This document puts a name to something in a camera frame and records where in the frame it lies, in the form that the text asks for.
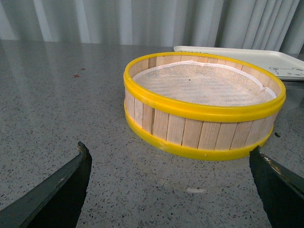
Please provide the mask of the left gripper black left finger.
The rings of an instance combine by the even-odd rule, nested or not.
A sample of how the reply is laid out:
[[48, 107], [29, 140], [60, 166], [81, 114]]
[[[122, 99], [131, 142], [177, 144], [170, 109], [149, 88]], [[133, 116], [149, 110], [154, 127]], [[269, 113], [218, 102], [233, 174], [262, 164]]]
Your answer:
[[74, 228], [84, 204], [92, 157], [78, 142], [79, 154], [0, 212], [2, 228]]

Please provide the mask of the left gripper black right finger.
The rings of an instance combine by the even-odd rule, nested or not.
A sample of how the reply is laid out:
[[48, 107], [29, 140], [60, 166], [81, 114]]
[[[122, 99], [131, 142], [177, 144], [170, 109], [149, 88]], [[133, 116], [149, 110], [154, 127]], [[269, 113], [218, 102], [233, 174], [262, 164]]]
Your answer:
[[249, 166], [273, 228], [304, 226], [304, 179], [270, 159], [256, 147], [250, 152]]

